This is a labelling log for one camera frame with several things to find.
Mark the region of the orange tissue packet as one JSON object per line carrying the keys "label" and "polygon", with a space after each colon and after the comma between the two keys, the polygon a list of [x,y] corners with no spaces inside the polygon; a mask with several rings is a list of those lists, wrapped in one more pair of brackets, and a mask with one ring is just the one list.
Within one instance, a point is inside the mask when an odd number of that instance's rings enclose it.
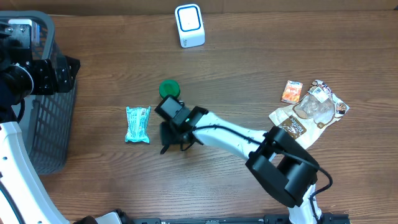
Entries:
{"label": "orange tissue packet", "polygon": [[281,96],[284,103],[296,104],[300,100],[303,83],[288,80]]}

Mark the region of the brown white snack bag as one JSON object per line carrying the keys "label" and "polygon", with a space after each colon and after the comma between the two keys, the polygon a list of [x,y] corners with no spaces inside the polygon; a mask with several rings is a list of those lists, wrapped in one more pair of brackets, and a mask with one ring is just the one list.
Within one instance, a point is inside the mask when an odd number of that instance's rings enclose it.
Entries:
{"label": "brown white snack bag", "polygon": [[349,106],[324,81],[314,80],[298,103],[276,109],[269,118],[307,149],[348,110]]}

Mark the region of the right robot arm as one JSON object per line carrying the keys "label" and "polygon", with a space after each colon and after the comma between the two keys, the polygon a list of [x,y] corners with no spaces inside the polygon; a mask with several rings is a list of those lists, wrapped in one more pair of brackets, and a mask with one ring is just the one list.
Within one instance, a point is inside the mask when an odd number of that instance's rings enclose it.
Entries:
{"label": "right robot arm", "polygon": [[274,126],[256,131],[227,122],[172,95],[155,108],[161,124],[162,153],[173,144],[186,151],[195,143],[224,149],[245,161],[262,188],[289,210],[291,223],[320,223],[315,199],[318,162],[287,131]]}

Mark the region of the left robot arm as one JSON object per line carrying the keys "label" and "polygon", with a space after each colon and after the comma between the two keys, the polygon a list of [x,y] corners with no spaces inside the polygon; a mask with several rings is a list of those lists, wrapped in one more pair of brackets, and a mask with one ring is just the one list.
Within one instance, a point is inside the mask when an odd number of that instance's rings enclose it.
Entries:
{"label": "left robot arm", "polygon": [[67,56],[33,58],[39,37],[30,19],[1,23],[1,220],[4,223],[68,223],[45,191],[26,151],[12,106],[25,106],[29,95],[68,93],[80,69]]}

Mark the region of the mint green wipes packet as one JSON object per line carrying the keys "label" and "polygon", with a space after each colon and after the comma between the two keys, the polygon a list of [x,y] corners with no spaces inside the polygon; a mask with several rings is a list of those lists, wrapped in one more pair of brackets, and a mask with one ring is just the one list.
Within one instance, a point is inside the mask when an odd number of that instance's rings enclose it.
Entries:
{"label": "mint green wipes packet", "polygon": [[147,125],[149,121],[151,107],[143,108],[126,107],[127,133],[125,135],[126,142],[144,142],[150,143],[147,134]]}

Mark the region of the green lid jar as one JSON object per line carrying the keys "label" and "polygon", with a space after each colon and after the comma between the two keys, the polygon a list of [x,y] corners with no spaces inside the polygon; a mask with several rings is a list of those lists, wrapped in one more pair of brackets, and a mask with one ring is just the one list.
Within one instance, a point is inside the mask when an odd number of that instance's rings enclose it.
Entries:
{"label": "green lid jar", "polygon": [[159,85],[159,95],[162,99],[164,99],[168,95],[172,95],[176,98],[179,98],[181,94],[180,85],[175,80],[164,80]]}

